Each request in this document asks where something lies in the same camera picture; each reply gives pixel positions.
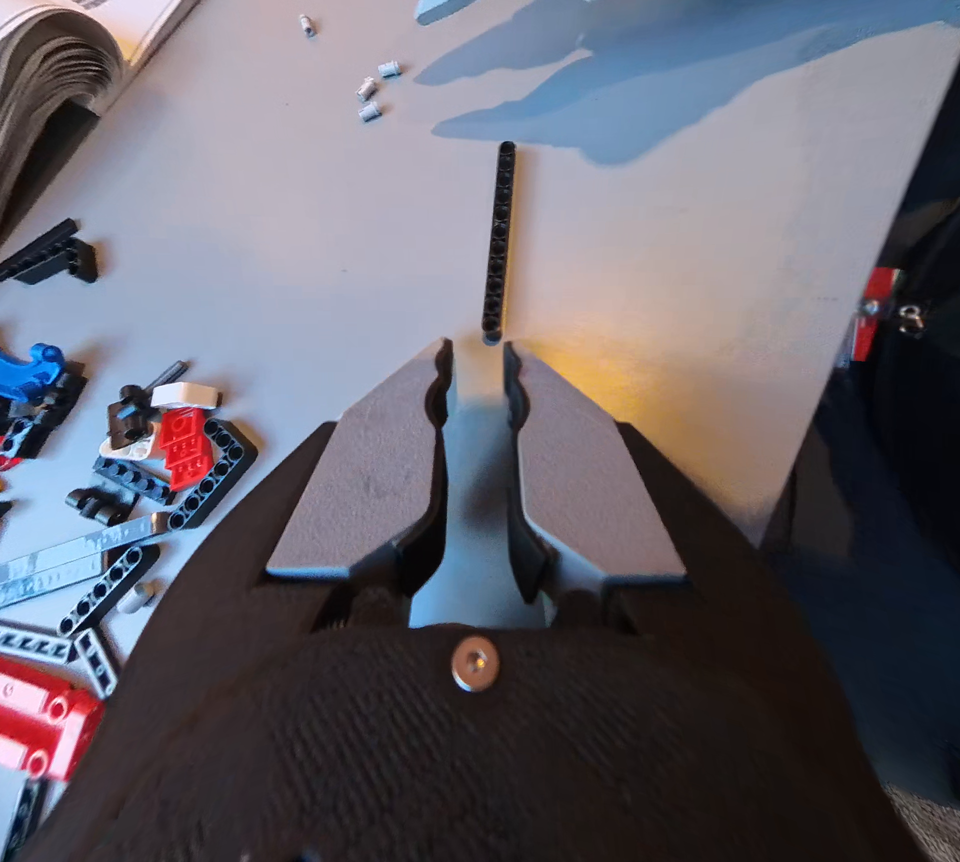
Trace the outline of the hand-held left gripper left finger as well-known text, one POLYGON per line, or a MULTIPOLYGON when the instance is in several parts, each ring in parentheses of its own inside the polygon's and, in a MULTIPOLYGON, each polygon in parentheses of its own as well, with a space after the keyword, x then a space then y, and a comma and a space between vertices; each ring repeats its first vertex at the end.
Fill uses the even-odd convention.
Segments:
POLYGON ((414 596, 446 549, 443 429, 453 368, 438 339, 346 409, 266 564, 283 580, 414 596))

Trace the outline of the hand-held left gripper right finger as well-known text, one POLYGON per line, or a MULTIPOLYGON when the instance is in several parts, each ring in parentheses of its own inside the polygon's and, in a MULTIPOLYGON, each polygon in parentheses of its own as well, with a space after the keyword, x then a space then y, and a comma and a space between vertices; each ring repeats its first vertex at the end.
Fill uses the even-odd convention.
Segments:
POLYGON ((530 349, 503 346, 510 568, 524 602, 683 585, 688 570, 615 419, 530 349))

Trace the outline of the long black toy beam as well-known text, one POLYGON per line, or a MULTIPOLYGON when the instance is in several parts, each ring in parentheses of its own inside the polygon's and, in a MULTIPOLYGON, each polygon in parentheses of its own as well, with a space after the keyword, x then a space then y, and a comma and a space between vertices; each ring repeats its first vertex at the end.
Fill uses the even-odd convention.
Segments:
POLYGON ((516 163, 516 143, 503 141, 497 153, 481 316, 483 342, 489 347, 501 341, 503 332, 516 163))

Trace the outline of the grey desk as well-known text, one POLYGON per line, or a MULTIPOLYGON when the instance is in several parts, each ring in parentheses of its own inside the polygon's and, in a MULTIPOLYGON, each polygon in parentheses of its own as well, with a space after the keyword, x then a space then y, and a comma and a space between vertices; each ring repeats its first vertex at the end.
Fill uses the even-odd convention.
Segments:
POLYGON ((452 340, 449 536, 412 623, 522 627, 501 355, 479 330, 498 145, 518 149, 506 336, 671 458, 757 541, 856 295, 958 64, 949 21, 819 58, 766 42, 748 0, 202 0, 20 223, 73 217, 92 285, 2 285, 2 345, 89 381, 3 476, 2 562, 93 530, 90 483, 125 384, 188 361, 259 457, 213 527, 319 425, 452 340), (308 39, 299 16, 313 20, 308 39), (403 74, 378 76, 399 61, 403 74), (356 95, 378 80, 383 116, 356 95))

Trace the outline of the pile of toy building pieces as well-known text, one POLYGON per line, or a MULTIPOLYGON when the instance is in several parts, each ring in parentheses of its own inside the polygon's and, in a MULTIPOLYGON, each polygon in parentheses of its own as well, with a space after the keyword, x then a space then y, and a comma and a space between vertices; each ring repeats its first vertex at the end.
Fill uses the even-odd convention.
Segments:
POLYGON ((151 608, 169 536, 200 528, 258 448, 216 412, 217 388, 176 362, 146 387, 120 389, 87 485, 65 503, 94 524, 74 539, 2 561, 2 614, 78 589, 39 626, 2 618, 2 860, 18 860, 51 789, 88 753, 122 665, 105 629, 151 608))

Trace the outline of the person's dark clothing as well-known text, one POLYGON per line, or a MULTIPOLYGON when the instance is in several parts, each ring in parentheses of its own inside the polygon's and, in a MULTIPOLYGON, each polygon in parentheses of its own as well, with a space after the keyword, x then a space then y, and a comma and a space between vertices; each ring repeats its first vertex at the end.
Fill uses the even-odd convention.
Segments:
MULTIPOLYGON (((958 0, 748 0, 747 31, 807 33, 803 60, 946 20, 958 0)), ((846 555, 774 557, 839 675, 868 755, 897 789, 958 809, 958 63, 876 265, 902 270, 813 420, 846 555)))

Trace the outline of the black angled toy beam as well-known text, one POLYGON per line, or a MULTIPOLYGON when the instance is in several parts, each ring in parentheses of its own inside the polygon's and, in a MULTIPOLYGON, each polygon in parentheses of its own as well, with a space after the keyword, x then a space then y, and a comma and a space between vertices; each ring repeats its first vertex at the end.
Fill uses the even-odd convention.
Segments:
POLYGON ((1 282, 37 285, 66 273, 92 284, 99 278, 94 247, 79 239, 78 222, 67 218, 48 229, 1 262, 1 282))

